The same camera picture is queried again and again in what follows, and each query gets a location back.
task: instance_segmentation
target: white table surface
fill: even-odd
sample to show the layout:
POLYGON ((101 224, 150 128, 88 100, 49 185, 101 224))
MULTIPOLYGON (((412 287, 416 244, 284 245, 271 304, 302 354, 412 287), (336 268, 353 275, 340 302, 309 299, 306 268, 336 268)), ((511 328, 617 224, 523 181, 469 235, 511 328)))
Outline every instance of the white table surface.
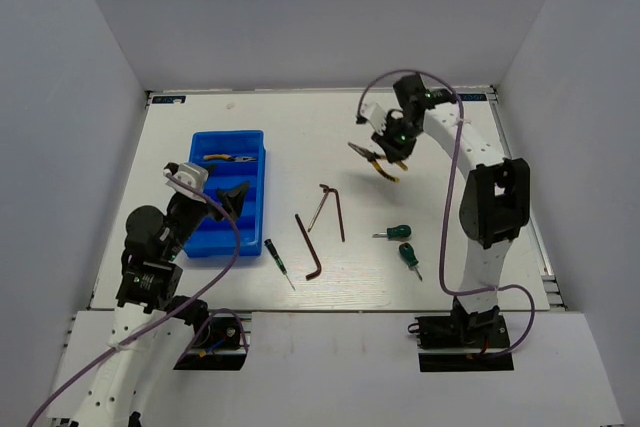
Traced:
MULTIPOLYGON (((449 310, 451 298, 437 281, 449 157, 435 141, 422 136, 407 164, 408 172, 389 167, 401 181, 393 184, 348 146, 347 141, 374 147, 370 126, 355 124, 356 92, 255 92, 188 95, 184 104, 151 104, 115 224, 102 259, 92 300, 93 308, 115 306, 121 280, 120 255, 125 220, 136 207, 156 205, 164 210, 173 190, 165 185, 167 161, 187 160, 194 132, 209 130, 264 131, 267 150, 263 237, 271 238, 296 285, 293 291, 266 251, 260 257, 240 258, 237 265, 203 299, 211 308, 237 310, 449 310), (335 201, 331 198, 311 232, 323 265, 320 277, 306 281, 315 265, 294 219, 307 224, 321 197, 319 183, 340 192, 346 243, 340 241, 335 201), (387 227, 409 224, 412 245, 420 260, 424 282, 409 271, 398 255, 398 243, 372 239, 387 227)), ((392 93, 374 93, 368 101, 396 106, 392 93)), ((498 131, 487 102, 469 102, 467 118, 500 147, 498 131)), ((458 175, 454 213, 449 228, 447 282, 457 287, 462 278, 467 238, 457 220, 463 192, 458 175)), ((506 261, 502 283, 526 286, 538 309, 548 309, 540 278, 540 255, 521 231, 506 261)), ((190 295, 216 275, 227 258, 189 259, 179 293, 190 295)), ((526 310, 517 291, 499 296, 503 310, 526 310)))
MULTIPOLYGON (((515 339, 525 313, 505 315, 515 339)), ((253 314, 239 372, 167 376, 154 427, 598 427, 621 423, 582 314, 543 313, 514 354, 514 371, 421 373, 408 313, 253 314)), ((80 312, 56 385, 105 349, 112 312, 80 312)), ((73 415, 91 374, 54 402, 73 415)))

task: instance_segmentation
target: green screwdriver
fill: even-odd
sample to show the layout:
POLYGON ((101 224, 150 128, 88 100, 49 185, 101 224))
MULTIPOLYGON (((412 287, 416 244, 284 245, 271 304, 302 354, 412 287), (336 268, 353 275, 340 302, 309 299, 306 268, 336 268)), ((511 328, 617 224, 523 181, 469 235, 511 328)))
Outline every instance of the green screwdriver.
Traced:
POLYGON ((418 259, 416 259, 416 254, 413 251, 413 247, 411 247, 411 244, 409 242, 400 244, 398 250, 400 251, 402 260, 406 262, 411 270, 415 271, 416 275, 420 279, 420 282, 422 282, 422 275, 420 275, 420 271, 418 270, 418 259))
POLYGON ((291 283, 291 279, 289 278, 289 275, 287 274, 287 269, 284 266, 284 262, 282 262, 282 259, 278 255, 278 251, 276 250, 275 245, 273 245, 273 242, 271 242, 271 239, 265 240, 264 241, 264 246, 267 248, 267 250, 271 254, 271 257, 273 257, 273 260, 276 261, 276 264, 278 265, 278 268, 280 269, 280 272, 282 272, 284 274, 284 276, 287 278, 287 280, 289 281, 289 284, 291 285, 291 288, 293 290, 296 290, 296 288, 291 283))
POLYGON ((380 234, 373 234, 376 239, 406 239, 411 236, 411 227, 408 225, 397 225, 395 227, 389 227, 386 232, 380 234))

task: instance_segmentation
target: blue plastic tray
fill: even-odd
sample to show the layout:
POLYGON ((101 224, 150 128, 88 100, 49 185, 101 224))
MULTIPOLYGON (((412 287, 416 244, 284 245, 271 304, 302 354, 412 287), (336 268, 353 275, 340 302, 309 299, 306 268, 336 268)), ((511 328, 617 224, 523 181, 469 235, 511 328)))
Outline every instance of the blue plastic tray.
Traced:
MULTIPOLYGON (((261 130, 196 132, 191 142, 190 162, 200 165, 216 164, 204 189, 214 200, 219 200, 216 195, 218 188, 228 190, 247 180, 251 182, 242 215, 236 222, 242 235, 240 255, 243 256, 262 253, 265 155, 264 133, 261 130), (203 160, 208 154, 243 155, 257 157, 258 160, 203 160)), ((235 234, 228 221, 216 222, 212 218, 206 218, 184 246, 184 250, 189 257, 209 257, 232 254, 235 246, 235 234)))

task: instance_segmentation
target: pliers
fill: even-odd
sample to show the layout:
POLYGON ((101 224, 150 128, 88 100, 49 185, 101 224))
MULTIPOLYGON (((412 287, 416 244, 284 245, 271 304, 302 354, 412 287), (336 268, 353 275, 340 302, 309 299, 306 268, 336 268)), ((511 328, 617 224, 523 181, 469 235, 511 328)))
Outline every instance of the pliers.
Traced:
POLYGON ((235 156, 228 154, 210 154, 205 155, 203 160, 226 160, 227 162, 252 162, 258 160, 257 157, 235 156))
MULTIPOLYGON (((400 182, 400 179, 398 177, 394 177, 393 175, 389 175, 387 174, 382 167, 380 167, 380 164, 378 163, 378 160, 386 160, 386 156, 384 155, 380 155, 380 154, 376 154, 375 152, 371 152, 370 150, 364 149, 356 144, 353 144, 351 142, 347 142, 347 145, 349 147, 351 147, 353 150, 355 150, 358 154, 360 154, 362 157, 364 157, 365 159, 367 159, 367 162, 369 162, 371 165, 373 165, 373 168, 376 169, 376 171, 383 176, 385 179, 390 180, 391 182, 400 182)), ((395 162, 395 164, 400 167, 402 170, 408 170, 409 167, 406 166, 406 164, 402 161, 398 161, 395 162)))

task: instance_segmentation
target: yellow plier handle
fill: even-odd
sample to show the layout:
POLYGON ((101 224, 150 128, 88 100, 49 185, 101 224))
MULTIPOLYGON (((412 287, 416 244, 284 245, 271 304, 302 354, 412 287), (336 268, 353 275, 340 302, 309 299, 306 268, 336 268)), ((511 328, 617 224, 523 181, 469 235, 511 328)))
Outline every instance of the yellow plier handle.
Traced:
MULTIPOLYGON (((385 159, 386 159, 386 157, 385 157, 384 155, 381 155, 381 156, 380 156, 380 159, 381 159, 381 160, 385 160, 385 159)), ((387 174, 387 173, 384 171, 384 169, 380 166, 380 164, 378 163, 378 161, 377 161, 377 160, 372 160, 370 163, 371 163, 371 165, 373 165, 373 168, 374 168, 374 169, 376 169, 376 171, 377 171, 381 176, 383 176, 385 179, 390 180, 391 182, 395 182, 396 184, 397 184, 398 182, 400 182, 400 179, 399 179, 398 177, 394 177, 394 176, 393 176, 393 175, 391 175, 391 174, 387 174)), ((398 162, 395 162, 395 164, 396 164, 398 167, 400 167, 402 170, 404 170, 404 171, 406 171, 406 170, 408 170, 408 169, 409 169, 409 167, 407 167, 407 166, 406 166, 406 164, 405 164, 404 162, 400 161, 400 160, 399 160, 398 162)))
POLYGON ((228 154, 210 154, 203 157, 204 160, 233 160, 234 157, 228 154))

